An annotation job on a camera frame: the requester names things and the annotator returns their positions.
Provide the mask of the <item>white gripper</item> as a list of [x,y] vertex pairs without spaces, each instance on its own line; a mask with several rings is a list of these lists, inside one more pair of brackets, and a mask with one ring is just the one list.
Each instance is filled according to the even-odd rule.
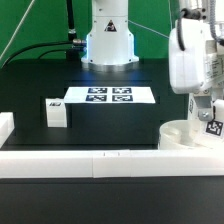
[[[210,26],[198,20],[182,19],[182,40],[178,44],[177,28],[169,37],[169,79],[176,94],[198,93],[224,82],[224,46],[210,34]],[[195,96],[200,121],[213,119],[212,98]]]

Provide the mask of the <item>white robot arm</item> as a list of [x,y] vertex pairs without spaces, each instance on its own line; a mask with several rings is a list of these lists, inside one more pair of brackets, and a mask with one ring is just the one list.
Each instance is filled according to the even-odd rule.
[[[191,94],[198,118],[217,117],[224,97],[224,0],[178,0],[179,18],[169,35],[169,80],[176,94]],[[92,29],[82,65],[124,71],[137,65],[128,28],[128,0],[92,0]]]

